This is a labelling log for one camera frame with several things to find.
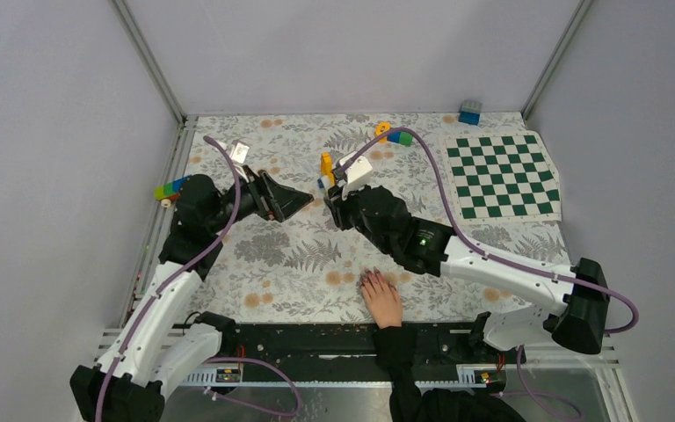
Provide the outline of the person's hand dark nails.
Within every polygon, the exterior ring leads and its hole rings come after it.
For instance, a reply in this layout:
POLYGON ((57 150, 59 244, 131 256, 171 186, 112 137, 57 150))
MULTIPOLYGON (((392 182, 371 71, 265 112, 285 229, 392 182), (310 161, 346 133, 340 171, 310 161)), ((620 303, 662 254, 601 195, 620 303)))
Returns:
POLYGON ((365 270, 360 277, 360 292, 368 312, 380 329, 401 327, 403 304, 396 288, 380 271, 365 270))

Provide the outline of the black sleeved forearm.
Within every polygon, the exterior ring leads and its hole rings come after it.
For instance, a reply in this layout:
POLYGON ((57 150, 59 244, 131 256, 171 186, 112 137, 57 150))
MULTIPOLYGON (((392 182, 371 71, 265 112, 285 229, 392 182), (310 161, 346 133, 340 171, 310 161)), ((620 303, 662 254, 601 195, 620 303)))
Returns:
POLYGON ((417 331, 388 327, 373 335, 376 363, 392 382, 389 409, 394 421, 522 421, 503 400, 467 391, 431 389, 421 392, 412 373, 417 331))

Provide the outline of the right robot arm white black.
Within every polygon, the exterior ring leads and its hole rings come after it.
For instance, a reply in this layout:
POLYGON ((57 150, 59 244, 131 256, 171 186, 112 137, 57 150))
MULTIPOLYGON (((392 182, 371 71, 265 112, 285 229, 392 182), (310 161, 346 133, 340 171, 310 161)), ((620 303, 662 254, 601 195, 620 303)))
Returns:
POLYGON ((333 186, 324 200, 339 229, 356 229, 402 268, 473 281, 528 302, 526 308, 476 317, 468 348, 477 360, 490 362, 501 352, 547 340, 576 353, 600 353, 609 297, 598 262, 581 258, 573 266, 556 265, 485 244, 467 246, 452 227, 413 216, 382 186, 348 194, 333 186))

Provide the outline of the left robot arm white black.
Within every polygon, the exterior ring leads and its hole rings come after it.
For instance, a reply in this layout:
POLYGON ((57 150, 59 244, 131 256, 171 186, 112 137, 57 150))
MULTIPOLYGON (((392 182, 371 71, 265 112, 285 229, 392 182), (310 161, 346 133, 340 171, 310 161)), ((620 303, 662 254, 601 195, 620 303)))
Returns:
POLYGON ((170 233, 146 294, 121 334, 92 367, 79 366, 69 385, 85 421, 157 421, 167 399, 209 358, 225 361, 237 349, 235 322, 205 312, 166 352, 176 315, 208 276, 231 226, 250 215, 284 222, 308 204, 310 193, 277 183, 266 171, 236 171, 220 191, 205 174, 184 179, 170 233))

